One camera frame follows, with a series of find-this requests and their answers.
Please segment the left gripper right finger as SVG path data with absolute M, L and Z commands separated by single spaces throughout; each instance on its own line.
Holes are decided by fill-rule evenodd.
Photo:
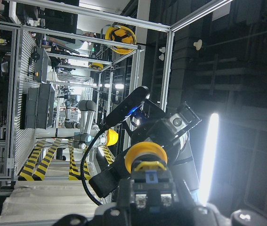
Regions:
M 194 226 L 196 203 L 184 180 L 172 179 L 171 226 Z

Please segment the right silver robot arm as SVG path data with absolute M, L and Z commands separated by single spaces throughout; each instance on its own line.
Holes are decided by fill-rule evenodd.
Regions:
M 73 138 L 74 147 L 78 149 L 83 144 L 89 147 L 109 146 L 109 141 L 112 141 L 113 137 L 108 135 L 108 130 L 121 123 L 129 134 L 132 145 L 155 143 L 166 151 L 168 157 L 166 163 L 173 164 L 184 149 L 187 132 L 199 124 L 201 119 L 186 103 L 180 105 L 173 115 L 166 114 L 150 100 L 146 100 L 145 103 L 154 107 L 154 115 L 147 116 L 140 106 L 133 108 L 127 116 L 123 116 L 119 110 L 114 109 L 107 116 L 106 124 L 101 129 L 93 123 L 95 110 L 86 109 L 81 111 L 81 128 L 71 129 L 68 126 L 37 128 L 35 135 L 38 139 Z

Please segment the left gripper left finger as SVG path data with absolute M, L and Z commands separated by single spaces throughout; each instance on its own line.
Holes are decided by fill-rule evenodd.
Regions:
M 116 209 L 119 215 L 116 217 L 118 226 L 135 226 L 134 210 L 135 192 L 134 181 L 131 179 L 121 179 L 119 184 L 118 199 Z

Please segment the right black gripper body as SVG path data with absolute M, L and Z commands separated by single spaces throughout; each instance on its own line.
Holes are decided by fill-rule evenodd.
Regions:
M 174 114 L 165 113 L 151 101 L 146 103 L 154 107 L 153 115 L 146 115 L 140 108 L 130 113 L 131 123 L 136 127 L 129 131 L 131 144 L 143 141 L 158 144 L 166 151 L 168 166 L 176 177 L 197 178 L 188 132 L 201 119 L 186 103 L 180 105 Z

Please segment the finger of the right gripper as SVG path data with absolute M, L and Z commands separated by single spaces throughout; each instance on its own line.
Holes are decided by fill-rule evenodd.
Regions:
M 124 171 L 110 167 L 93 176 L 89 180 L 89 184 L 99 198 L 105 198 L 117 188 L 120 179 L 123 177 L 123 173 Z

